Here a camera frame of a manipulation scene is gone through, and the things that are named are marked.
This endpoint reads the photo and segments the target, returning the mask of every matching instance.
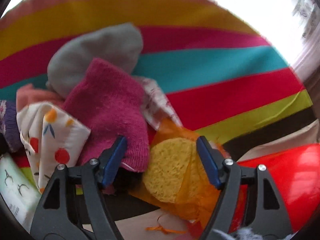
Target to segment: blue leaf print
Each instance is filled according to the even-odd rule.
[[[49,124],[49,127],[50,127],[50,132],[51,132],[51,134],[52,134],[52,137],[53,137],[53,138],[55,138],[55,136],[54,136],[54,131],[53,131],[53,128],[52,128],[52,125],[51,125],[51,124]]]
[[[44,128],[43,135],[45,135],[45,134],[46,134],[46,132],[47,132],[48,128],[49,128],[49,124]]]

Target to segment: metal screw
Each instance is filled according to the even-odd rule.
[[[226,165],[228,165],[228,166],[231,166],[231,165],[233,165],[234,161],[233,161],[232,159],[225,159],[225,160],[224,160],[224,163],[225,163]]]
[[[267,167],[264,164],[259,164],[258,169],[259,171],[265,171]]]
[[[64,164],[58,164],[58,165],[57,165],[57,169],[58,169],[59,171],[62,171],[64,168],[65,168],[65,165],[64,165]]]
[[[90,163],[91,165],[96,165],[96,164],[98,163],[98,159],[93,158],[93,159],[89,160],[89,163]]]

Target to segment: black stripe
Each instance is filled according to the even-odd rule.
[[[223,144],[223,148],[237,161],[250,149],[294,133],[315,120],[315,114],[309,107],[251,133],[234,138]]]
[[[143,215],[159,209],[143,200],[129,194],[104,195],[106,206],[114,221]],[[80,209],[80,219],[83,224],[90,224],[83,195],[77,195],[76,201]]]

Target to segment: round sponge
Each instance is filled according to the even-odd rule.
[[[206,176],[194,141],[174,138],[151,149],[150,163],[143,176],[147,190],[161,202],[177,202],[184,183],[183,201],[198,193],[199,182]]]

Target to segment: orange fruit print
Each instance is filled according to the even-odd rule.
[[[30,138],[30,145],[33,148],[33,150],[35,151],[35,153],[38,153],[38,150],[39,150],[39,139],[35,138],[35,137],[31,137]]]
[[[57,161],[57,163],[67,164],[70,160],[70,155],[66,149],[59,148],[54,153],[54,158]]]

